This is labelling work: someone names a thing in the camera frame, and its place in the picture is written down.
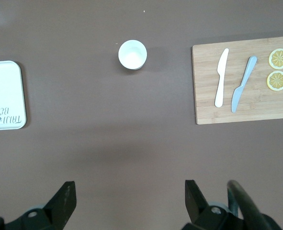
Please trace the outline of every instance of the white tray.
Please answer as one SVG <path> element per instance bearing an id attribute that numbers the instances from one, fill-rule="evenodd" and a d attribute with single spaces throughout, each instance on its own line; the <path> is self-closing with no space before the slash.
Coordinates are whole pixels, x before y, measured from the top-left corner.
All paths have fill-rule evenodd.
<path id="1" fill-rule="evenodd" d="M 19 129 L 26 123 L 20 67 L 0 61 L 0 130 Z"/>

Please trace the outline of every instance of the gray tabletop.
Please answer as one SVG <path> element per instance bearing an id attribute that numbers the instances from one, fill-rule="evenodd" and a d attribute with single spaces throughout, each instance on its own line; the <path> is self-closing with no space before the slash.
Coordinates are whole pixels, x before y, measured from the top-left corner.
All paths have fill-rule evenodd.
<path id="1" fill-rule="evenodd" d="M 186 179 L 222 203 L 235 179 L 283 228 L 283 119 L 197 125 L 191 58 L 277 36 L 283 0 L 0 0 L 0 61 L 20 65 L 27 113 L 0 131 L 0 216 L 74 180 L 67 230 L 178 230 Z M 137 71 L 117 57 L 130 39 L 148 51 Z"/>

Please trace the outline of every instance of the plastic knife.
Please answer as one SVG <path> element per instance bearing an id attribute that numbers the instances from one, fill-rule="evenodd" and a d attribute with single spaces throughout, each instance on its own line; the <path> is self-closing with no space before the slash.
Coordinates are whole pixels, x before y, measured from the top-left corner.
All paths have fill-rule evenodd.
<path id="1" fill-rule="evenodd" d="M 215 99 L 215 106 L 221 107 L 223 104 L 223 88 L 224 88 L 224 75 L 226 73 L 226 61 L 228 56 L 229 49 L 226 48 L 219 60 L 217 72 L 220 76 L 219 83 L 218 83 L 218 89 L 216 93 L 216 99 Z"/>
<path id="2" fill-rule="evenodd" d="M 241 97 L 242 91 L 245 88 L 245 85 L 247 83 L 247 80 L 249 78 L 249 76 L 251 75 L 251 72 L 255 66 L 257 62 L 257 57 L 256 56 L 251 56 L 248 60 L 247 66 L 246 66 L 246 70 L 245 73 L 243 74 L 243 78 L 241 81 L 241 84 L 238 88 L 236 88 L 234 90 L 234 94 L 233 94 L 233 98 L 232 98 L 232 112 L 236 112 L 237 106 L 238 106 L 238 102 L 239 99 Z"/>

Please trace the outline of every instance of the blue knife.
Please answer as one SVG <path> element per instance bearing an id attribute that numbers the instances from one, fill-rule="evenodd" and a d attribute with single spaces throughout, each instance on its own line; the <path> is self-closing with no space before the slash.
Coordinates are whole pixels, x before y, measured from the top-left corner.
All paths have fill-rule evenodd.
<path id="1" fill-rule="evenodd" d="M 236 109 L 237 109 L 238 102 L 239 102 L 239 99 L 241 97 L 242 91 L 245 88 L 247 80 L 248 80 L 249 76 L 251 75 L 251 72 L 252 72 L 256 62 L 257 62 L 257 57 L 256 56 L 251 56 L 249 58 L 247 66 L 246 66 L 245 73 L 243 74 L 243 78 L 242 78 L 241 84 L 234 91 L 233 98 L 232 98 L 232 112 L 233 113 L 236 112 Z"/>

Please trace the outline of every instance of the knife handle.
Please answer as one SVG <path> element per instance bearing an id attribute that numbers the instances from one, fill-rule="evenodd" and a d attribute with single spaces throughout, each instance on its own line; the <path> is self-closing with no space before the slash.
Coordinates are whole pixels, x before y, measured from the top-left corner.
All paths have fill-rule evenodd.
<path id="1" fill-rule="evenodd" d="M 242 78 L 240 86 L 245 86 L 246 85 L 247 80 L 248 80 L 249 76 L 251 75 L 251 72 L 252 72 L 256 62 L 257 62 L 257 57 L 256 56 L 251 56 L 249 58 L 247 66 L 246 66 L 245 73 L 243 74 L 243 78 Z"/>
<path id="2" fill-rule="evenodd" d="M 223 88 L 224 88 L 224 80 L 220 78 L 218 83 L 216 99 L 215 99 L 215 106 L 218 108 L 221 107 L 223 104 Z"/>

